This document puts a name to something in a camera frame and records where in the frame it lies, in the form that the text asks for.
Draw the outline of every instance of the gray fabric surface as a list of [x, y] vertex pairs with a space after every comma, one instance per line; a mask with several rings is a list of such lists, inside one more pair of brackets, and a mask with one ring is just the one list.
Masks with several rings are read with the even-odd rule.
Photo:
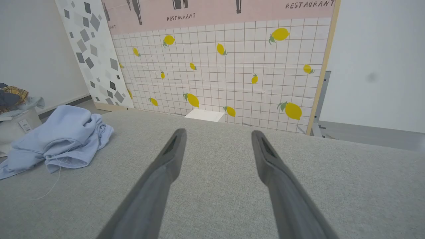
[[[174, 130], [187, 129], [160, 238], [277, 238], [252, 128], [142, 111], [104, 115], [109, 144], [88, 167], [44, 165], [0, 181], [2, 239], [95, 238]], [[425, 238], [420, 153], [263, 130], [340, 238]]]

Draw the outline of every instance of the white label tag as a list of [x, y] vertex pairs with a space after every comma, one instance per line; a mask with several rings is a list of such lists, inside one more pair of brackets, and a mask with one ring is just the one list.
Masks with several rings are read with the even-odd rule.
[[26, 121], [26, 119], [19, 121], [19, 125], [25, 131], [25, 134], [27, 134], [28, 132], [32, 130], [31, 126], [28, 124], [28, 121]]

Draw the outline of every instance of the white thread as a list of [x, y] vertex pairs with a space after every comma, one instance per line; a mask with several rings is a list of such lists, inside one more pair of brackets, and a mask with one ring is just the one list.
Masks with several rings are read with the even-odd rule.
[[42, 199], [43, 197], [47, 196], [47, 194], [49, 194], [52, 191], [52, 189], [54, 188], [54, 186], [56, 185], [56, 183], [59, 181], [59, 178], [60, 178], [60, 169], [61, 169], [60, 163], [62, 161], [57, 160], [57, 157], [56, 156], [54, 156], [54, 157], [55, 157], [56, 161], [59, 162], [59, 177], [57, 178], [56, 182], [53, 184], [53, 187], [49, 190], [49, 192], [47, 192], [46, 194], [44, 194], [43, 196], [41, 196], [39, 198], [32, 198], [30, 200], [39, 200], [39, 199]]

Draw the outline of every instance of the grid pattern wallpaper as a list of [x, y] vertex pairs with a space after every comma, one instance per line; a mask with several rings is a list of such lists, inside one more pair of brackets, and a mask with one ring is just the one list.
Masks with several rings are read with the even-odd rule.
[[[228, 123], [305, 134], [330, 22], [331, 18], [271, 20], [112, 38], [137, 109], [185, 116], [195, 108], [183, 97], [190, 93], [198, 98], [200, 109], [224, 112], [224, 106], [234, 108], [235, 117], [226, 113]], [[290, 35], [270, 44], [270, 35], [278, 28], [286, 28]], [[167, 35], [175, 42], [164, 47]], [[219, 43], [227, 55], [217, 52]], [[314, 72], [306, 73], [306, 64]], [[252, 83], [254, 74], [256, 84]], [[149, 98], [156, 99], [158, 106]], [[300, 120], [278, 109], [281, 102], [300, 106]]]

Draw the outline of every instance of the dark baseboard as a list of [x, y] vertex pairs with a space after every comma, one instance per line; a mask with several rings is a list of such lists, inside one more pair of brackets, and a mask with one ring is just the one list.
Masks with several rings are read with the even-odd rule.
[[[90, 96], [90, 95], [89, 95], [89, 96], [86, 96], [86, 97], [83, 97], [83, 98], [81, 98], [81, 99], [75, 100], [75, 101], [73, 101], [73, 102], [70, 102], [70, 103], [68, 103], [67, 105], [76, 106], [76, 105], [78, 105], [78, 104], [80, 104], [80, 103], [83, 103], [83, 102], [85, 102], [85, 101], [88, 101], [88, 100], [91, 100], [91, 96]], [[53, 111], [55, 111], [55, 110], [56, 110], [56, 108], [54, 108], [54, 109], [52, 109], [52, 110], [49, 110], [49, 111], [47, 111], [47, 112], [44, 112], [44, 113], [42, 113], [42, 114], [39, 114], [39, 115], [38, 115], [38, 117], [40, 118], [40, 120], [41, 120], [41, 119], [44, 119], [44, 118], [46, 118], [46, 117], [49, 117], [49, 116], [53, 113]]]

